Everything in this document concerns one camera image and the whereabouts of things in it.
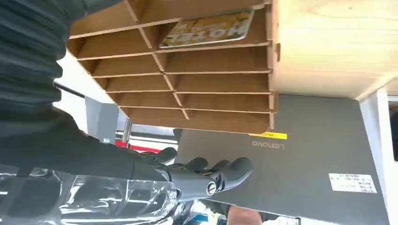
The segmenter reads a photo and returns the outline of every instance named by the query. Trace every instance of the black sleeve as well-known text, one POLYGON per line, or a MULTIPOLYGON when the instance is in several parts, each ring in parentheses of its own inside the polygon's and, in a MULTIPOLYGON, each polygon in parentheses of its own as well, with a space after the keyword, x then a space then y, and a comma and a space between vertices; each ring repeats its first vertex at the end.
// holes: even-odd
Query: black sleeve
POLYGON ((72 121, 53 108, 72 23, 121 0, 0 0, 0 138, 72 121))
POLYGON ((121 0, 0 0, 0 164, 162 180, 131 152, 82 134, 52 106, 72 23, 121 0))

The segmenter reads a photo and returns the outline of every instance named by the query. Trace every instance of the plastic wrap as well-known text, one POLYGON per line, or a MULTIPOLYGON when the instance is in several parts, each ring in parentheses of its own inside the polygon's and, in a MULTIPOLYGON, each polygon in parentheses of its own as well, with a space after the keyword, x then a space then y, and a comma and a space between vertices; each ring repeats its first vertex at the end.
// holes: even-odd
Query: plastic wrap
POLYGON ((163 219, 178 203, 171 182, 72 175, 0 165, 0 224, 127 225, 163 219))

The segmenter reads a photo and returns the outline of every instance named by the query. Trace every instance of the wooden organizer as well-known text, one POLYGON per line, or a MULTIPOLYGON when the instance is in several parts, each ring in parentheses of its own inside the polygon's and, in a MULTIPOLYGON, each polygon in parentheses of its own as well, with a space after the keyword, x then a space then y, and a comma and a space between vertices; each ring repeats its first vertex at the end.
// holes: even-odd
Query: wooden organizer
POLYGON ((77 21, 69 51, 137 124, 238 133, 274 127, 276 0, 124 0, 77 21), (176 22, 252 8, 246 38, 158 49, 176 22))

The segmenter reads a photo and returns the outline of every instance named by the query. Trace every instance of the robotic hand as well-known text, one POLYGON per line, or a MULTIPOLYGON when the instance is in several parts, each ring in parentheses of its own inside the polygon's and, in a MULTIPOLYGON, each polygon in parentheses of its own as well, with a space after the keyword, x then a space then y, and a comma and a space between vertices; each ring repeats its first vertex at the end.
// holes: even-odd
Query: robotic hand
MULTIPOLYGON (((117 173, 117 169, 105 176, 109 166, 96 166, 96 171, 91 172, 87 162, 77 172, 78 163, 75 168, 70 164, 63 166, 60 160, 55 163, 54 158, 38 164, 32 156, 34 168, 0 164, 0 191, 7 193, 0 195, 2 222, 10 225, 152 223, 165 218, 179 202, 209 198, 237 187, 253 169, 251 161, 244 157, 232 163, 222 160, 211 169, 206 169, 208 163, 200 157, 187 164, 167 166, 160 162, 172 160, 175 149, 167 148, 158 155, 139 154, 98 144, 96 154, 101 158, 109 162, 118 158, 121 164, 124 158, 133 163, 133 167, 124 166, 130 170, 128 179, 117 173)), ((117 161, 114 162, 113 166, 117 167, 117 161)))
POLYGON ((169 162, 177 156, 177 151, 173 148, 166 148, 159 154, 141 153, 141 155, 175 185, 180 201, 208 198, 215 193, 234 188, 253 170, 251 161, 245 157, 240 157, 232 163, 221 160, 211 169, 207 169, 208 162, 200 157, 187 164, 169 166, 160 164, 160 162, 169 162))

